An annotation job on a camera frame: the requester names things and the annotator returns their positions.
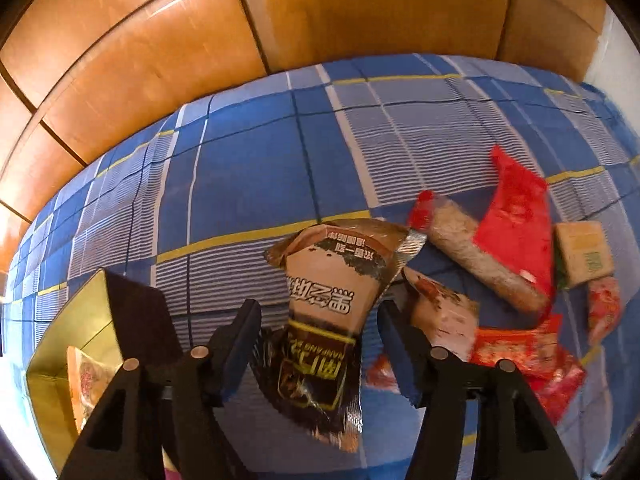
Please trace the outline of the white yellow cartoon snack bag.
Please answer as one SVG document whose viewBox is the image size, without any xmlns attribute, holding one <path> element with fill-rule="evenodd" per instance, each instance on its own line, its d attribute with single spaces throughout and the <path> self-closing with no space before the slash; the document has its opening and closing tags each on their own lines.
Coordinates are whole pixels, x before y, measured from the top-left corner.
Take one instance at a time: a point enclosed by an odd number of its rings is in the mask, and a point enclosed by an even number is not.
<svg viewBox="0 0 640 480">
<path fill-rule="evenodd" d="M 86 353 L 68 346 L 66 349 L 67 380 L 70 405 L 78 434 L 85 428 L 96 404 L 122 365 L 119 348 Z"/>
</svg>

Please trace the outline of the large red floral snack packet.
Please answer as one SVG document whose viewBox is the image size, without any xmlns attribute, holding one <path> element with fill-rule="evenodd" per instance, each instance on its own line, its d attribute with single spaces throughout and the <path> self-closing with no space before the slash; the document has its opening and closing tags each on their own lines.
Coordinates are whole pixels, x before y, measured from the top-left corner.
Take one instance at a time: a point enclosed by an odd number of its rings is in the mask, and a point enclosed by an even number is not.
<svg viewBox="0 0 640 480">
<path fill-rule="evenodd" d="M 470 359 L 484 366 L 512 361 L 553 425 L 564 417 L 587 376 L 576 356 L 559 343 L 562 322 L 555 313 L 532 330 L 478 328 Z"/>
</svg>

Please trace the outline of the pink small snack packet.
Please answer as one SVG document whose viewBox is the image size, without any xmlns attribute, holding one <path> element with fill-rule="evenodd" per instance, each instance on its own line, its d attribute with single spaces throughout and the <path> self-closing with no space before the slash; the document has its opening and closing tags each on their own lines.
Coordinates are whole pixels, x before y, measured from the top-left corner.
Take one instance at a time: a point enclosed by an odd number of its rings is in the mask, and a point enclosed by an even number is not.
<svg viewBox="0 0 640 480">
<path fill-rule="evenodd" d="M 620 284 L 614 276 L 588 283 L 588 342 L 595 347 L 612 333 L 620 322 L 623 308 Z"/>
</svg>

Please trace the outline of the dark brown black snack bag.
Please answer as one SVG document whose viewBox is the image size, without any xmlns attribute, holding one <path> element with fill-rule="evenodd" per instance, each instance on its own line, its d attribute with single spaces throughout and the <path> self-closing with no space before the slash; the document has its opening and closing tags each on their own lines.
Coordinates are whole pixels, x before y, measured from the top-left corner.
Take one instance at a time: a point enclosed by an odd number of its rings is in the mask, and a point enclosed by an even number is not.
<svg viewBox="0 0 640 480">
<path fill-rule="evenodd" d="M 341 219 L 266 250 L 270 266 L 285 273 L 288 319 L 260 332 L 250 368 L 269 403 L 311 437 L 358 450 L 363 327 L 425 242 L 393 222 Z"/>
</svg>

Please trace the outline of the small red gold snack packet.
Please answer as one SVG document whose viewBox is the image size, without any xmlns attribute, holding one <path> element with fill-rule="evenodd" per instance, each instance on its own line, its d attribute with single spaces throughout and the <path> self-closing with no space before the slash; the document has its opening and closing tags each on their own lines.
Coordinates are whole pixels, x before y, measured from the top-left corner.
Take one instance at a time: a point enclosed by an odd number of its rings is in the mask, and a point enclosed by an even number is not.
<svg viewBox="0 0 640 480">
<path fill-rule="evenodd" d="M 372 389 L 399 393 L 392 363 L 385 353 L 381 353 L 367 369 L 364 384 Z"/>
</svg>

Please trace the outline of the gold interior snack box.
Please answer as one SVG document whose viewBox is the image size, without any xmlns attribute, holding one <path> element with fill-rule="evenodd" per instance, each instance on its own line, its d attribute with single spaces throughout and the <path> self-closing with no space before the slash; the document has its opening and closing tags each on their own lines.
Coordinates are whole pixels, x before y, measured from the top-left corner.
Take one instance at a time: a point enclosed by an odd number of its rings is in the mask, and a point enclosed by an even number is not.
<svg viewBox="0 0 640 480">
<path fill-rule="evenodd" d="M 182 356 L 163 293 L 97 270 L 55 315 L 26 372 L 40 438 L 57 474 L 78 438 L 68 385 L 69 346 L 114 367 L 129 358 L 165 364 Z"/>
</svg>

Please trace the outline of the white red patterned snack packet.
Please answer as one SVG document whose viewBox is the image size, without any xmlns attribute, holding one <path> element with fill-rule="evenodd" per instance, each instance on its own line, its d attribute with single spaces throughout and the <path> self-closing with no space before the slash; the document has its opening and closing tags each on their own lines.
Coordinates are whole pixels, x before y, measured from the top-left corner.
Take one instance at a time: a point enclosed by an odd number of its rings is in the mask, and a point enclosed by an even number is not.
<svg viewBox="0 0 640 480">
<path fill-rule="evenodd" d="M 402 275 L 407 291 L 404 311 L 410 324 L 422 330 L 432 346 L 468 362 L 480 325 L 480 304 L 408 266 Z"/>
</svg>

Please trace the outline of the yellow cracker pack green label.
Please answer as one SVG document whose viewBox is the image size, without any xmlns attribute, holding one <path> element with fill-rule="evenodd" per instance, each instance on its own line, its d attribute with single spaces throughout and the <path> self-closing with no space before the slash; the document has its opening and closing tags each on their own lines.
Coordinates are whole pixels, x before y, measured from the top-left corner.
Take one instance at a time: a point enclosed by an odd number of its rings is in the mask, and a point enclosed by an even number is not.
<svg viewBox="0 0 640 480">
<path fill-rule="evenodd" d="M 614 273 L 612 250 L 599 221 L 561 222 L 554 232 L 566 288 Z"/>
</svg>

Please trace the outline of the blue plaid bed sheet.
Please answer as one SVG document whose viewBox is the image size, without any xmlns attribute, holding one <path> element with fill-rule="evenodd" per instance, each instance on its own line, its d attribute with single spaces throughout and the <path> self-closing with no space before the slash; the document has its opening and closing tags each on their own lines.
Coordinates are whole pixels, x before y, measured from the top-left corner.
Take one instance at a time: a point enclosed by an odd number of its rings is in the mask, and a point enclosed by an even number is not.
<svg viewBox="0 0 640 480">
<path fill-rule="evenodd" d="M 334 217 L 407 218 L 430 188 L 481 217 L 500 146 L 549 183 L 556 221 L 599 221 L 624 315 L 590 346 L 587 291 L 560 292 L 560 341 L 587 370 L 558 431 L 594 479 L 639 418 L 639 137 L 600 91 L 509 63 L 401 54 L 313 65 L 183 105 L 48 200 L 9 267 L 2 309 L 1 426 L 39 479 L 54 477 L 26 368 L 58 311 L 95 270 L 159 288 L 180 344 L 204 344 L 246 298 L 286 317 L 284 274 L 264 250 Z"/>
</svg>

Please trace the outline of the plain red snack bag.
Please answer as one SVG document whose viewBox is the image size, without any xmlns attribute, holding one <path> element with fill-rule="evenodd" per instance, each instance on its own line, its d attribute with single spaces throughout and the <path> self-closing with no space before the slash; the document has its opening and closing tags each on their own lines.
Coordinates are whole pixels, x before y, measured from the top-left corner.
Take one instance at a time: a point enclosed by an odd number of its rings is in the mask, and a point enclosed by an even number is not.
<svg viewBox="0 0 640 480">
<path fill-rule="evenodd" d="M 529 296 L 511 304 L 521 310 L 539 311 L 553 297 L 548 185 L 498 145 L 491 149 L 490 159 L 498 172 L 498 185 L 473 242 L 516 279 L 511 287 L 514 292 Z"/>
</svg>

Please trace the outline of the clear rice cracker roll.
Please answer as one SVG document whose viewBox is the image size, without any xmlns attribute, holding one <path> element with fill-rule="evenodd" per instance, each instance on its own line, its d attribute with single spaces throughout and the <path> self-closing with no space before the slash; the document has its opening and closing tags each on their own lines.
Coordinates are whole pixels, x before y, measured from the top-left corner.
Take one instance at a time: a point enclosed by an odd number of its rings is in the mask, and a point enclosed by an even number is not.
<svg viewBox="0 0 640 480">
<path fill-rule="evenodd" d="M 528 299 L 529 296 L 514 292 L 511 287 L 516 284 L 516 279 L 474 244 L 473 236 L 479 224 L 480 221 L 476 221 L 457 202 L 430 190 L 418 195 L 409 214 L 409 226 L 424 233 L 432 245 L 514 307 L 512 300 Z M 514 308 L 541 315 L 550 304 L 551 301 L 539 311 Z"/>
</svg>

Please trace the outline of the wooden panelled wardrobe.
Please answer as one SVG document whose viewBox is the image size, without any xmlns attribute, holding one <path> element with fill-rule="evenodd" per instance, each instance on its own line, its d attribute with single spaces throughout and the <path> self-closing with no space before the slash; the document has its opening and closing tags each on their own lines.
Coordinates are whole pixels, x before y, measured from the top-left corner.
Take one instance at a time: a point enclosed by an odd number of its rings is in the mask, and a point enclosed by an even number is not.
<svg viewBox="0 0 640 480">
<path fill-rule="evenodd" d="M 359 55 L 582 79 L 604 0 L 1 0 L 1 260 L 71 177 L 181 104 Z"/>
</svg>

